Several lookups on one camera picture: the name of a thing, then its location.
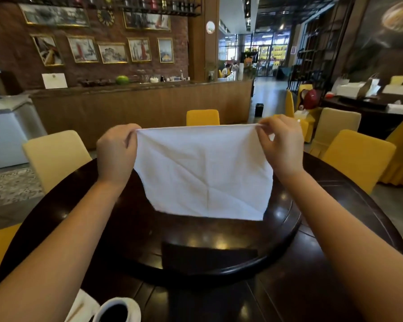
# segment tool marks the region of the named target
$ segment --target ceiling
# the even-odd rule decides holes
[[[277,30],[302,23],[333,0],[259,0],[256,28]]]
[[[251,0],[251,32],[255,30],[258,0]],[[220,19],[231,34],[247,34],[242,0],[220,0]]]

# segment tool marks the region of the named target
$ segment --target hand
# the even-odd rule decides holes
[[[258,139],[274,173],[282,181],[303,172],[303,134],[297,120],[285,115],[271,116],[258,122]],[[269,135],[274,133],[274,140]]]
[[[137,152],[137,124],[117,125],[97,141],[98,180],[121,189],[127,184]]]

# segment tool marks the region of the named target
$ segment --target forearm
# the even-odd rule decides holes
[[[0,321],[64,321],[121,191],[95,183],[69,216],[3,280]]]
[[[403,255],[345,210],[308,173],[282,182],[367,320],[403,321]]]

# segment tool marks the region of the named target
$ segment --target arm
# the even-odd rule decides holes
[[[368,321],[403,321],[403,255],[334,200],[302,166],[295,119],[267,118],[258,129],[274,172],[305,216],[324,254]],[[275,133],[271,142],[268,134]]]
[[[134,166],[136,124],[97,142],[99,178],[69,216],[0,283],[0,321],[64,321]]]

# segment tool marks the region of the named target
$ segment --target gold frame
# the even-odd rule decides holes
[[[44,66],[64,66],[63,56],[62,56],[61,50],[59,49],[59,47],[58,47],[58,45],[57,45],[57,41],[55,40],[54,35],[49,35],[49,34],[30,34],[30,37],[31,37],[31,40],[32,40],[33,43],[34,43],[34,46],[35,46],[35,48],[36,48],[36,50],[37,50],[37,53],[39,54],[40,60],[42,61],[42,63],[43,63]],[[40,50],[39,50],[39,48],[37,47],[36,41],[35,41],[35,39],[34,39],[35,37],[50,37],[50,38],[52,38],[52,40],[53,40],[54,43],[55,43],[55,47],[58,49],[58,53],[59,53],[59,55],[60,55],[60,58],[61,58],[61,62],[62,62],[62,63],[61,63],[61,64],[45,64],[44,61],[43,61],[42,55],[40,54]]]
[[[87,13],[87,11],[86,11],[85,8],[83,8],[83,10],[84,10],[84,12],[85,12],[85,17],[86,17],[86,19],[87,19],[87,23],[88,23],[87,26],[84,26],[84,25],[43,25],[43,24],[41,24],[41,23],[32,23],[32,22],[28,22],[27,17],[25,16],[24,10],[22,10],[21,4],[22,4],[22,3],[18,3],[19,9],[20,9],[21,12],[22,12],[22,16],[24,17],[25,23],[26,23],[27,25],[29,25],[29,26],[46,26],[46,27],[86,27],[86,28],[91,28],[90,20],[89,20],[89,18],[88,18],[88,13]],[[23,5],[41,5],[41,6],[46,6],[46,7],[61,8],[61,7],[58,7],[58,6],[55,6],[55,5],[47,5],[47,4],[23,4]]]
[[[124,27],[127,30],[153,30],[155,32],[171,32],[172,31],[172,24],[170,22],[170,15],[166,15],[169,18],[169,29],[164,30],[164,29],[153,29],[153,28],[133,28],[133,27],[127,27],[127,22],[125,21],[125,12],[130,12],[130,13],[140,13],[143,14],[142,12],[131,12],[131,11],[122,11],[122,20],[124,22]]]
[[[133,54],[131,54],[131,45],[130,45],[130,41],[133,40],[140,40],[140,39],[146,39],[148,41],[148,47],[149,47],[149,55],[151,59],[145,59],[142,61],[135,61],[133,60]],[[149,37],[127,37],[127,42],[129,44],[129,49],[130,49],[130,57],[131,57],[131,61],[133,63],[143,63],[143,62],[151,62],[152,61],[152,50],[151,50],[151,43],[149,42]]]
[[[125,58],[127,61],[119,61],[119,62],[111,62],[111,63],[105,63],[103,56],[101,54],[101,49],[100,45],[123,45],[124,46],[124,52],[125,52]],[[127,54],[127,50],[125,49],[125,43],[115,43],[115,42],[97,42],[97,47],[98,47],[98,53],[100,54],[100,59],[103,64],[119,64],[119,63],[128,63],[129,62],[129,56]]]
[[[170,39],[172,43],[172,61],[171,62],[161,62],[161,52],[160,52],[160,39]],[[174,50],[173,50],[173,38],[172,37],[157,37],[157,46],[158,46],[158,58],[161,64],[173,64],[174,63]]]
[[[100,63],[100,56],[98,55],[98,52],[97,52],[97,47],[96,47],[97,43],[96,43],[94,37],[91,37],[91,36],[73,36],[73,35],[67,35],[66,37],[67,37],[67,41],[69,42],[70,52],[72,53],[73,60],[75,61],[76,64],[79,64],[79,63]],[[73,53],[72,45],[70,44],[70,38],[78,38],[78,39],[85,38],[85,39],[92,40],[93,46],[94,46],[94,51],[95,51],[95,53],[97,55],[97,61],[81,61],[81,62],[77,62],[76,58],[75,58],[75,53]]]

